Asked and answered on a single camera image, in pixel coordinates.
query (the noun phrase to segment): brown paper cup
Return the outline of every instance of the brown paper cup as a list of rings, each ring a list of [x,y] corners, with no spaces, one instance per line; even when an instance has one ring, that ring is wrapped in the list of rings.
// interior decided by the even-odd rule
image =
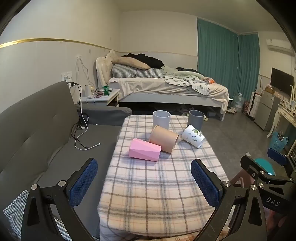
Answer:
[[[149,138],[149,142],[161,146],[161,150],[172,153],[177,143],[179,135],[156,125]]]

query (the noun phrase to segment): beige pillow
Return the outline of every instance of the beige pillow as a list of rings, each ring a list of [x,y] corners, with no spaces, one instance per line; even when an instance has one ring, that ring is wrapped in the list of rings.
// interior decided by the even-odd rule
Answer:
[[[113,59],[112,60],[113,64],[123,64],[123,65],[127,65],[130,67],[134,67],[137,69],[149,69],[150,66],[148,64],[145,64],[135,58],[131,58],[131,57],[120,57],[117,59]]]

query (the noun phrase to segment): air conditioner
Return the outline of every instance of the air conditioner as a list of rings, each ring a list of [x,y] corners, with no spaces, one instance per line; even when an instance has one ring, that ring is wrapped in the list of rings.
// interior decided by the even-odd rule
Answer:
[[[266,39],[269,50],[279,51],[285,54],[294,55],[291,44],[288,41],[279,39]]]

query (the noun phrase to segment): blue basket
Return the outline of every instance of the blue basket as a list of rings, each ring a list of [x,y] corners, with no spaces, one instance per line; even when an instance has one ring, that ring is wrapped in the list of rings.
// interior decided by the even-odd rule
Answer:
[[[270,144],[269,144],[269,148],[272,148],[272,149],[276,150],[277,152],[281,152],[283,150],[283,148],[285,147],[285,145],[288,143],[289,138],[285,137],[283,139],[283,141],[280,141],[277,138],[278,134],[279,133],[276,132],[276,131],[273,132],[272,138],[271,138],[271,141],[270,141]]]

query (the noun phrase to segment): light gray cup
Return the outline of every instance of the light gray cup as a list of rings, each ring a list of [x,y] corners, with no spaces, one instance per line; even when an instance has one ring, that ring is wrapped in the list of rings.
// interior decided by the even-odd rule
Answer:
[[[202,128],[203,116],[204,114],[201,111],[198,111],[198,110],[189,111],[187,126],[193,125],[195,129],[200,131]]]
[[[156,110],[153,112],[153,128],[156,125],[168,130],[170,125],[170,113],[165,110]]]

